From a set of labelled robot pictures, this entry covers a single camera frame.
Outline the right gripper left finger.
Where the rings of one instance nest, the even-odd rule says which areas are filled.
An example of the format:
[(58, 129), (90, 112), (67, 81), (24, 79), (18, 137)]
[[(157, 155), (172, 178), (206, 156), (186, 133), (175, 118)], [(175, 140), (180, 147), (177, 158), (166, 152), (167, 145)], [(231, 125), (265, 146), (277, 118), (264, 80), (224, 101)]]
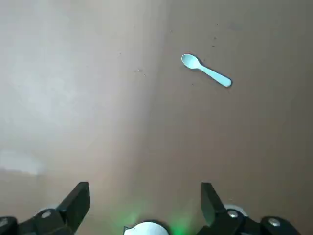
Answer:
[(40, 211), (20, 223), (13, 216), (0, 218), (2, 235), (73, 235), (89, 211), (89, 183), (80, 182), (56, 208)]

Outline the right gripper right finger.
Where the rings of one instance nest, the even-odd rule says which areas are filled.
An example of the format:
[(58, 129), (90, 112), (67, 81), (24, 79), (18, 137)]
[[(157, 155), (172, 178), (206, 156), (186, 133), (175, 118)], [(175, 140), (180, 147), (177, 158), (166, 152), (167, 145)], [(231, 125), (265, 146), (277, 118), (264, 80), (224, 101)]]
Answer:
[(206, 225), (198, 235), (298, 235), (300, 232), (287, 220), (265, 216), (252, 220), (238, 209), (227, 209), (211, 183), (201, 184), (201, 210)]

